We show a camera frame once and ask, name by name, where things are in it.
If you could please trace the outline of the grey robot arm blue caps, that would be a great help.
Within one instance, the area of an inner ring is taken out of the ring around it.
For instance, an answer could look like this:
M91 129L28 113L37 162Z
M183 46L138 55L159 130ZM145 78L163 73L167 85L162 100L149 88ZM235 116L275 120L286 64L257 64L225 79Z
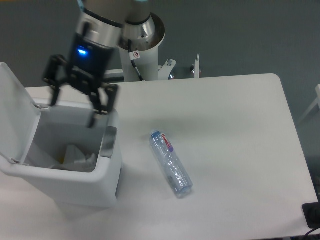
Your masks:
M42 78L52 89L50 106L55 106L60 87L70 85L88 96L93 113L87 124L95 125L99 115L113 111L118 86L104 83L110 59L127 24L142 25L151 18L148 0L80 0L79 22L68 58L52 55Z

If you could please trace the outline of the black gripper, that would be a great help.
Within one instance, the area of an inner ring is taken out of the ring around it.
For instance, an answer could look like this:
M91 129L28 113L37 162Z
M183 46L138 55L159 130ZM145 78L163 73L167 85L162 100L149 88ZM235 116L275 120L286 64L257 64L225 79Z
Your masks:
M86 41L76 33L69 51L68 61L61 54L51 55L42 74L42 80L52 90L50 107L57 104L60 87L71 85L76 90L88 95L92 103L87 127L93 128L100 116L113 112L119 86L103 83L105 71L113 56L114 48L102 47ZM66 70L66 76L58 79L59 69Z

